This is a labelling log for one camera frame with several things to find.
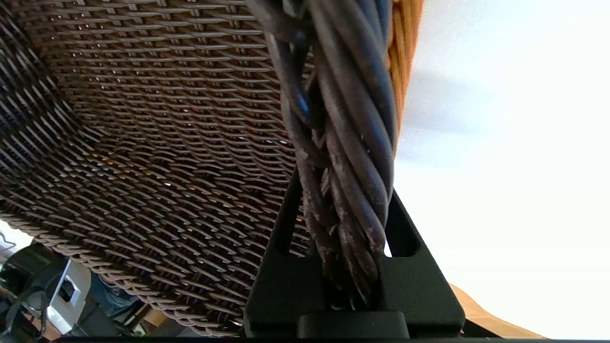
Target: brown woven wicker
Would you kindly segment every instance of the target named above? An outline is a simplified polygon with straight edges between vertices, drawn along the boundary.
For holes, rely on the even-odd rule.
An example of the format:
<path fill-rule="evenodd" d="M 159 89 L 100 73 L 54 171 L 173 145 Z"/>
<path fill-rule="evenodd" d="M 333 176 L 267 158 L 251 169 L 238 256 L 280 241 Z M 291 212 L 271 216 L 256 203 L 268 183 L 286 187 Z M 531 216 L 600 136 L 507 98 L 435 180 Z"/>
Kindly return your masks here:
<path fill-rule="evenodd" d="M 0 38 L 0 219 L 196 332 L 239 332 L 295 167 L 243 1 L 0 2 Z"/>

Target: black metal bracket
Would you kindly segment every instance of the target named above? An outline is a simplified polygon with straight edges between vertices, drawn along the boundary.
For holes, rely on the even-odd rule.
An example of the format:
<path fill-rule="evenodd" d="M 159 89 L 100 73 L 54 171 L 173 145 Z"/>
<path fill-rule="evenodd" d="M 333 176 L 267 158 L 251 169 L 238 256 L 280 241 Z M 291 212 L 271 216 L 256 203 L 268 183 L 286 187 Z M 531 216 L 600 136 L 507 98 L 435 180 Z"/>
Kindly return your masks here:
<path fill-rule="evenodd" d="M 248 337 L 459 336 L 465 322 L 464 310 L 396 193 L 390 202 L 386 225 L 393 257 L 379 262 L 380 292 L 375 308 L 370 312 L 331 310 L 325 301 L 319 256 L 312 253 L 297 258 L 288 254 L 301 196 L 302 188 L 295 172 L 245 309 Z M 366 318 L 379 325 L 366 327 L 363 320 Z"/>

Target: dark twisted cable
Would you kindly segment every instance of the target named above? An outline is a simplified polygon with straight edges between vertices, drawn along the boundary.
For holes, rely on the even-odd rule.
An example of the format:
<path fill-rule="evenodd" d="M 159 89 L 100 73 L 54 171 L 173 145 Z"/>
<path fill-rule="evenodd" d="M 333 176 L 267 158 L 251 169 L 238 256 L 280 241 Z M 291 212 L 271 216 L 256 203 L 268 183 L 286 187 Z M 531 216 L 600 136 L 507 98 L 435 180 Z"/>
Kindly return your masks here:
<path fill-rule="evenodd" d="M 352 307 L 366 305 L 386 241 L 397 145 L 385 63 L 391 0 L 292 0 L 283 9 L 277 1 L 247 3 L 267 31 L 305 221 L 325 274 L 348 291 Z M 304 83 L 310 45 L 315 71 Z"/>

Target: wooden surface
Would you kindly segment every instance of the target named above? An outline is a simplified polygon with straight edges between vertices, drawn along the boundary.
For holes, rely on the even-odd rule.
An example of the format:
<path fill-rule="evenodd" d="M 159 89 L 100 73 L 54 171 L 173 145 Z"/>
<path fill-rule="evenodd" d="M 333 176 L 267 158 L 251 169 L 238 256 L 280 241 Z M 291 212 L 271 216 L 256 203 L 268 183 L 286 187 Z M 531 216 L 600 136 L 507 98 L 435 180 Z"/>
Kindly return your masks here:
<path fill-rule="evenodd" d="M 451 285 L 451 289 L 455 293 L 460 305 L 466 312 L 466 318 L 473 323 L 503 337 L 503 338 L 544 338 L 543 336 L 520 328 L 505 320 L 495 317 L 491 313 L 485 311 L 479 304 L 474 301 L 468 294 Z"/>

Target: white wall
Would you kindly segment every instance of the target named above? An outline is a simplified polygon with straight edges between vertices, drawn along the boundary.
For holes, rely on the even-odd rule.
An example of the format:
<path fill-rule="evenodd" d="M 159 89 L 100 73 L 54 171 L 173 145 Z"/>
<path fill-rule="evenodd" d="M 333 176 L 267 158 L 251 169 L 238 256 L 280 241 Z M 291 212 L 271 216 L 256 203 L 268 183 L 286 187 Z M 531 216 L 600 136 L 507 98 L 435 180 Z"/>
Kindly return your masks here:
<path fill-rule="evenodd" d="M 610 1 L 427 0 L 395 188 L 448 280 L 610 338 Z"/>

